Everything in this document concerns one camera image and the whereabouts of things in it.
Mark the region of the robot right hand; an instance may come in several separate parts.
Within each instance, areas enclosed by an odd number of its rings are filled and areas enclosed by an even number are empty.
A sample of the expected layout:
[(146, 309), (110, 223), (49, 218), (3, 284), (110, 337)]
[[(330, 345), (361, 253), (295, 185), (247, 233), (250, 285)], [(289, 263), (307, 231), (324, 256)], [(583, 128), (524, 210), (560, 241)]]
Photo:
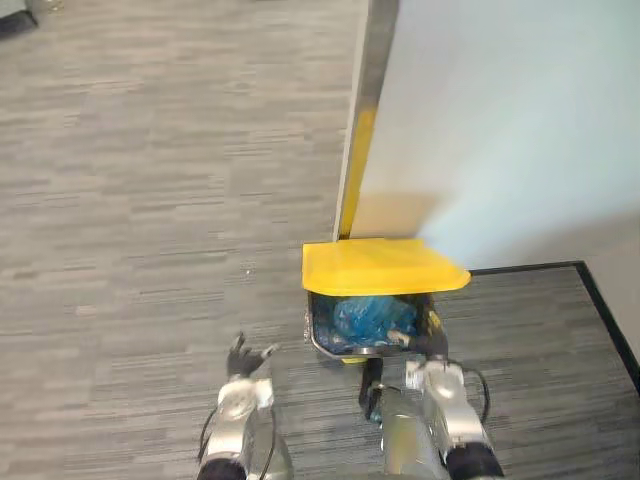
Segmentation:
[(424, 355), (427, 360), (447, 359), (449, 343), (437, 313), (433, 309), (427, 309), (420, 325), (421, 330), (417, 336), (398, 330), (389, 330), (387, 338), (405, 350)]

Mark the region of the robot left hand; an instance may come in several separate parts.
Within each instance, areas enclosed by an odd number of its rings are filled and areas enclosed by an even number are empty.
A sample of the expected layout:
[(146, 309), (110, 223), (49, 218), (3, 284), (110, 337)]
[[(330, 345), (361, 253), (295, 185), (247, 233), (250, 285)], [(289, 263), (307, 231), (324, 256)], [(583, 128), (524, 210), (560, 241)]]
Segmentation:
[(253, 351), (245, 346), (245, 342), (245, 334), (239, 332), (229, 349), (226, 360), (229, 381), (250, 378), (280, 348), (279, 344), (274, 343), (262, 350)]

